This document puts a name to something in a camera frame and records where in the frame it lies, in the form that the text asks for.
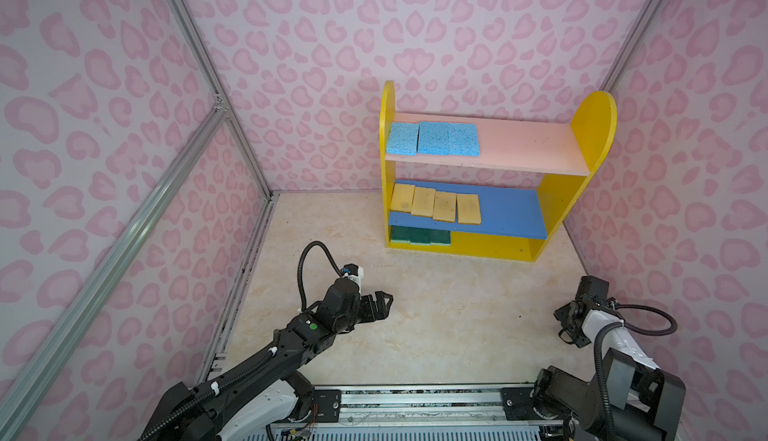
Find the green scouring pad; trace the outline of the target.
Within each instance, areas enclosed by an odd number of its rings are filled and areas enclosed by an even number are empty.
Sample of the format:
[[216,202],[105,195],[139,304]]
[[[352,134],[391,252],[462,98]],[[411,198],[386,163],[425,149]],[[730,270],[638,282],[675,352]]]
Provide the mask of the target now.
[[443,230],[431,230],[429,233],[429,239],[431,245],[436,246],[450,246],[451,245],[451,233]]
[[429,246],[431,244],[431,231],[421,228],[410,228],[409,239],[412,245]]
[[411,229],[403,226],[390,227],[390,242],[392,244],[410,244]]

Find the yellow sponge shelf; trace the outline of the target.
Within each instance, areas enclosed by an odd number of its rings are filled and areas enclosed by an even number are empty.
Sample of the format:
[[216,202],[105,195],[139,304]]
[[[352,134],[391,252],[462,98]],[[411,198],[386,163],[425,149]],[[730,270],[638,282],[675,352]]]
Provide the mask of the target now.
[[412,211],[414,195],[414,185],[396,183],[392,192],[390,210],[394,212],[410,213]]

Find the yellow sponge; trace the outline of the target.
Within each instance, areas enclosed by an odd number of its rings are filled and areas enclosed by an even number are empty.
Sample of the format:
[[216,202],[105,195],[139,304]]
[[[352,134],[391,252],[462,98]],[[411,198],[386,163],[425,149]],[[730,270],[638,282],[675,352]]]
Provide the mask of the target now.
[[416,187],[414,190],[411,214],[413,216],[431,218],[434,212],[434,188]]

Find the yellow sponge floor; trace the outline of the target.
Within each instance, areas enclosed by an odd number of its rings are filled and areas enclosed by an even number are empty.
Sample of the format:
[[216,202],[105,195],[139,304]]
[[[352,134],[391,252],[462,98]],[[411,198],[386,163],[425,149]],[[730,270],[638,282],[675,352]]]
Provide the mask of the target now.
[[437,191],[434,196],[432,218],[435,221],[454,223],[456,221],[457,194]]
[[457,219],[462,225],[480,225],[482,223],[479,196],[476,194],[457,194]]

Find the blue sponge floor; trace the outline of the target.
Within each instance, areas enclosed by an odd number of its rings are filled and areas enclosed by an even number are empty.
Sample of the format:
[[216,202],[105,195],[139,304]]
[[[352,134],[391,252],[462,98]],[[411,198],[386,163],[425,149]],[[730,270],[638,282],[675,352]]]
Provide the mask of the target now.
[[477,126],[471,123],[450,123],[448,151],[451,156],[478,157],[480,155]]
[[450,124],[443,122],[420,122],[417,153],[419,155],[449,156]]

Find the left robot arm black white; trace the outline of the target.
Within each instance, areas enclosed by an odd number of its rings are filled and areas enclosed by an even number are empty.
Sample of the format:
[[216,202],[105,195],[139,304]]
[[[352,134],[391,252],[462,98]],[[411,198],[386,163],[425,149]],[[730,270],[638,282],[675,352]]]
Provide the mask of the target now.
[[317,420],[314,386],[298,370],[357,324],[389,316],[394,297],[363,295],[354,280],[337,279],[324,299],[294,317],[256,354],[193,388],[165,392],[142,440],[242,440],[288,419]]

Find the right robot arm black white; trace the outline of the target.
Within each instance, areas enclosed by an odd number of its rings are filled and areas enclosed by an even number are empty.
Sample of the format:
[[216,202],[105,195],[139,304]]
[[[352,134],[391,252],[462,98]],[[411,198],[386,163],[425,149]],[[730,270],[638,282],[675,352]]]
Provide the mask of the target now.
[[550,366],[539,372],[530,399],[544,419],[564,418],[599,440],[674,440],[686,387],[663,370],[635,340],[670,336],[674,317],[652,306],[620,303],[609,296],[609,283],[594,276],[580,279],[575,298],[554,312],[565,342],[592,349],[594,375],[584,381]]

